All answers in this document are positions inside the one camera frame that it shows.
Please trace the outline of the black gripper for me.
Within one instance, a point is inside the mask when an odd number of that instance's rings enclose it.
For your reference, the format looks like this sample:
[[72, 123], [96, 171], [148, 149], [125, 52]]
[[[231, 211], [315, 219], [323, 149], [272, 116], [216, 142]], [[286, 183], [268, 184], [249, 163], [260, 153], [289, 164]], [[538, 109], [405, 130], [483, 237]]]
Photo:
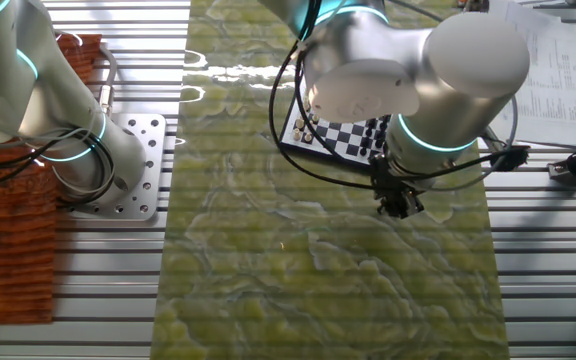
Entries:
[[374, 198], [379, 201], [377, 211], [379, 214], [392, 214], [392, 204], [388, 195], [410, 195], [413, 197], [403, 197], [396, 201], [396, 213], [400, 219], [421, 213], [424, 206], [417, 196], [423, 194], [421, 190], [415, 190], [411, 186], [397, 180], [387, 167], [375, 167], [372, 173], [372, 186]]

